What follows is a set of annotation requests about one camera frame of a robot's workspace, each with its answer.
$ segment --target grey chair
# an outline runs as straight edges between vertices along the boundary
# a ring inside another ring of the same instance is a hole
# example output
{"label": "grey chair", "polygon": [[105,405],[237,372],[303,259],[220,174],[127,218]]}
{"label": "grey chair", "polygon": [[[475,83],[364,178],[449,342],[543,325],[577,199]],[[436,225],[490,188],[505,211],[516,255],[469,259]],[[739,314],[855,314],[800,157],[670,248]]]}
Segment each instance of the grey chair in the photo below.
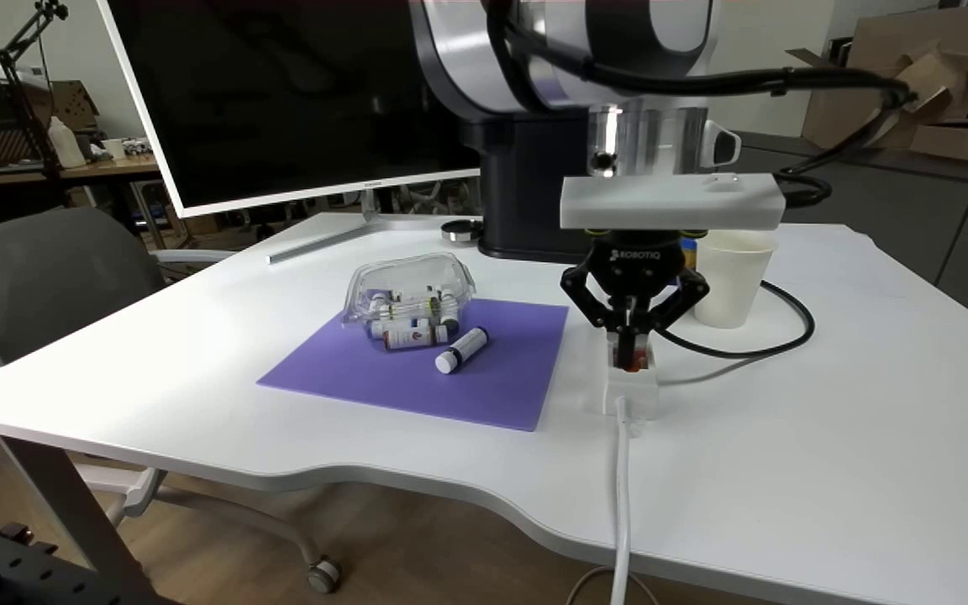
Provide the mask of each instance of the grey chair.
{"label": "grey chair", "polygon": [[[0,365],[71,336],[166,286],[160,262],[199,266],[224,253],[169,253],[149,255],[115,218],[93,207],[61,207],[0,225]],[[166,470],[76,463],[93,491],[118,502],[107,519],[121,525],[136,519],[150,502],[211,511],[265,536],[287,538],[304,563],[317,592],[340,584],[340,569],[317,559],[308,538],[288,521],[194,491],[166,488]]]}

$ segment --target cylindrical part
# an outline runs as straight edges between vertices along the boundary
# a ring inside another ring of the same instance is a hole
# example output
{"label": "cylindrical part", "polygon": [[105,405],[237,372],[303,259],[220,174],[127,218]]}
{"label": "cylindrical part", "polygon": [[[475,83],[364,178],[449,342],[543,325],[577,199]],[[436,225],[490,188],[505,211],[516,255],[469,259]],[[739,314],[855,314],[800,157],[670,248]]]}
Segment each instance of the cylindrical part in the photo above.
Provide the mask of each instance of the cylindrical part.
{"label": "cylindrical part", "polygon": [[436,370],[441,372],[457,372],[462,370],[483,348],[490,348],[490,336],[483,328],[466,328],[461,341],[449,342],[449,350],[445,350],[436,355]]}
{"label": "cylindrical part", "polygon": [[369,336],[380,341],[385,350],[423,350],[423,348],[449,342],[448,325],[436,325],[419,315],[369,322]]}
{"label": "cylindrical part", "polygon": [[718,228],[698,238],[694,268],[707,277],[712,294],[693,311],[693,315],[718,328],[744,325],[773,248],[776,231]]}
{"label": "cylindrical part", "polygon": [[457,296],[449,289],[428,286],[428,314],[436,325],[457,332]]}

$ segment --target computer monitor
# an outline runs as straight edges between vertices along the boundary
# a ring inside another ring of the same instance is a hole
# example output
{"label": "computer monitor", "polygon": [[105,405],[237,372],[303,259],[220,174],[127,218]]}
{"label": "computer monitor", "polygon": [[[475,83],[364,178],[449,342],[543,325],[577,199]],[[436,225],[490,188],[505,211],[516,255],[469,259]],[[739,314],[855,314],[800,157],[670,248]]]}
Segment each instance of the computer monitor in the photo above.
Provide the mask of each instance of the computer monitor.
{"label": "computer monitor", "polygon": [[180,218],[477,174],[405,0],[99,0],[99,16]]}

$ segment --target white cable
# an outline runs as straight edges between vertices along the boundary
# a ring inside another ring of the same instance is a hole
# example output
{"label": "white cable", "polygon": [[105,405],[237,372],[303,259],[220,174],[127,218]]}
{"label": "white cable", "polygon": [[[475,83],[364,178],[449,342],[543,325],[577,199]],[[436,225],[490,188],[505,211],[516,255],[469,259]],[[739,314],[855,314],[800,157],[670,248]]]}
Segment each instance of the white cable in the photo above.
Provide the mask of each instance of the white cable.
{"label": "white cable", "polygon": [[616,467],[610,467],[610,508],[616,508],[616,579],[610,605],[626,605],[627,587],[627,420],[626,397],[616,397]]}
{"label": "white cable", "polygon": [[[563,594],[560,605],[577,605],[581,592],[583,592],[590,583],[608,579],[608,575],[610,575],[610,569],[588,569],[588,570],[573,583],[573,587]],[[656,592],[653,592],[638,575],[627,575],[627,579],[633,579],[636,587],[642,587],[642,594],[645,594],[653,605],[660,605]]]}

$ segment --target purple mat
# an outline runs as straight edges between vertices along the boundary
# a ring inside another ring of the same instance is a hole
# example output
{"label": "purple mat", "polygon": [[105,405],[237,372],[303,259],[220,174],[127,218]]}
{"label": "purple mat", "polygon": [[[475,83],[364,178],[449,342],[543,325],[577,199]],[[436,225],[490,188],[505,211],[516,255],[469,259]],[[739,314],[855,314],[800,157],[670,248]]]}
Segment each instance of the purple mat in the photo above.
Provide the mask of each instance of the purple mat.
{"label": "purple mat", "polygon": [[469,300],[461,325],[490,348],[461,372],[436,372],[441,350],[385,354],[359,322],[328,321],[259,382],[410,415],[533,429],[543,411],[563,307]]}

